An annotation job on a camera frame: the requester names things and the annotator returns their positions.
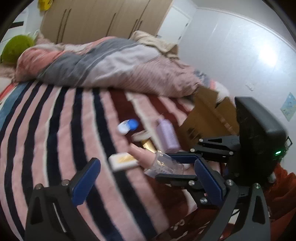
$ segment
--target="striped blanket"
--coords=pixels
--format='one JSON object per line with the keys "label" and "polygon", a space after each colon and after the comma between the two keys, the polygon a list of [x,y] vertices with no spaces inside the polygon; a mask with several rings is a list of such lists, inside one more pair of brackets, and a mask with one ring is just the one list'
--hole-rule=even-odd
{"label": "striped blanket", "polygon": [[113,173],[108,162],[132,141],[134,132],[116,133],[121,121],[137,119],[136,131],[150,130],[159,147],[155,120],[163,114],[177,128],[192,108],[183,100],[25,82],[0,108],[0,216],[20,240],[33,187],[71,179],[92,157],[101,173],[78,210],[100,240],[149,240],[196,209],[187,191],[156,183],[140,167]]}
{"label": "striped blanket", "polygon": [[190,95],[200,83],[209,87],[191,66],[162,56],[156,48],[116,37],[84,45],[31,47],[18,59],[15,81],[31,79],[58,86],[115,87],[169,97]]}

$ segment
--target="screw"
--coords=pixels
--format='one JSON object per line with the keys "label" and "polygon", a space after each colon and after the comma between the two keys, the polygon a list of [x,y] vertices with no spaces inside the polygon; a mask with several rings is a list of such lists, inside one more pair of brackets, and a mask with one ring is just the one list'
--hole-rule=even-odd
{"label": "screw", "polygon": [[70,181],[69,180],[63,180],[62,181],[62,186],[68,186],[69,185],[69,183],[70,183]]}
{"label": "screw", "polygon": [[255,183],[254,186],[255,186],[256,189],[260,189],[261,188],[261,186],[260,186],[259,183]]}
{"label": "screw", "polygon": [[39,190],[43,188],[43,185],[41,183],[38,183],[36,186],[35,186],[35,189]]}
{"label": "screw", "polygon": [[193,185],[195,184],[195,182],[194,182],[193,180],[190,180],[190,181],[188,182],[188,184],[189,184],[189,186],[193,186]]}
{"label": "screw", "polygon": [[207,204],[207,199],[206,199],[205,197],[202,197],[202,198],[200,199],[200,203],[201,203],[201,204]]}
{"label": "screw", "polygon": [[233,185],[234,185],[234,181],[228,179],[228,180],[226,180],[226,184],[227,184],[228,186],[233,186]]}

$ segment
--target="dark red stripe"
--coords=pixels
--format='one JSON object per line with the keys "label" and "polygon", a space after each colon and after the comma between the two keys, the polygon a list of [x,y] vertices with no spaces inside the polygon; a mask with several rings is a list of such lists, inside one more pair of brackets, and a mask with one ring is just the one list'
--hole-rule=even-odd
{"label": "dark red stripe", "polygon": [[160,101],[160,99],[155,95],[147,95],[149,97],[149,100],[151,104],[154,106],[156,111],[163,115],[165,119],[168,119],[174,126],[174,129],[177,130],[179,128],[177,118],[174,114],[168,111],[166,106]]}
{"label": "dark red stripe", "polygon": [[[127,100],[122,90],[110,90],[110,94],[120,122],[128,119],[136,119],[139,122],[139,127],[136,131],[126,134],[126,138],[130,143],[132,141],[131,135],[135,132],[143,130],[141,120],[136,115],[132,103]],[[126,172],[119,171],[115,172],[113,175],[127,206],[131,210],[136,222],[139,225],[139,228],[142,230],[146,239],[150,240],[152,237],[156,236],[157,233],[150,217],[145,210],[145,207],[133,189],[132,184],[129,182]]]}
{"label": "dark red stripe", "polygon": [[170,98],[170,100],[171,100],[172,102],[174,102],[175,105],[176,105],[176,107],[177,107],[180,111],[182,111],[183,113],[185,113],[186,115],[188,115],[188,114],[190,113],[190,111],[187,111],[187,110],[184,108],[184,106],[181,105],[181,104],[178,102],[178,100],[177,100],[176,98]]}
{"label": "dark red stripe", "polygon": [[141,119],[137,116],[133,104],[127,100],[124,91],[117,89],[109,89],[111,99],[114,103],[114,107],[117,111],[119,122],[128,120],[128,119],[136,119],[139,122],[139,126],[135,131],[128,132],[125,137],[129,143],[132,143],[132,134],[143,131],[144,127],[141,122]]}
{"label": "dark red stripe", "polygon": [[[132,142],[131,135],[135,132],[144,130],[141,119],[136,114],[135,109],[130,101],[127,100],[123,91],[119,90],[110,90],[111,98],[113,100],[115,109],[118,113],[119,121],[124,121],[127,119],[134,118],[139,122],[139,127],[136,131],[128,133],[126,138],[129,142]],[[159,99],[155,95],[147,95],[149,100],[154,103],[159,104]],[[177,119],[175,116],[167,111],[165,106],[162,105],[163,112],[166,113],[165,117],[169,118],[171,122],[175,122],[178,126]],[[146,176],[147,181],[150,186],[153,188],[155,195],[157,196],[159,202],[161,203],[163,210],[169,220],[169,224],[174,225],[180,219],[184,218],[188,213],[188,205],[186,197],[181,190],[174,190],[164,184],[159,184],[155,179]]]}

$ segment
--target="wardrobe door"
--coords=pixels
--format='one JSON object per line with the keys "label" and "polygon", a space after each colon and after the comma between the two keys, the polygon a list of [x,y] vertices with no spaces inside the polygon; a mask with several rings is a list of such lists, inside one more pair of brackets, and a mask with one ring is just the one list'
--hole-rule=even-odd
{"label": "wardrobe door", "polygon": [[108,36],[124,0],[97,0],[91,10],[81,42],[88,43]]}
{"label": "wardrobe door", "polygon": [[60,39],[61,29],[65,24],[65,18],[72,0],[54,0],[50,9],[44,15],[40,30],[44,37],[54,43]]}
{"label": "wardrobe door", "polygon": [[86,28],[89,15],[95,4],[96,0],[73,0],[65,17],[65,25],[61,31],[60,42],[81,44],[81,35]]}
{"label": "wardrobe door", "polygon": [[149,0],[125,0],[109,31],[109,36],[129,38],[137,29]]}
{"label": "wardrobe door", "polygon": [[150,0],[137,30],[141,30],[156,36],[169,8],[172,0]]}

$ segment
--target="red cloth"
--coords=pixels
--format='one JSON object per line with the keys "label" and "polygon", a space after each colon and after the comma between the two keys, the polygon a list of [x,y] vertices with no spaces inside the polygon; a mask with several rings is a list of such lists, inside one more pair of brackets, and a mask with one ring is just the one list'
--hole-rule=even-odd
{"label": "red cloth", "polygon": [[296,176],[283,169],[275,168],[276,182],[265,191],[265,199],[270,208],[271,241],[276,241],[284,232],[296,213]]}

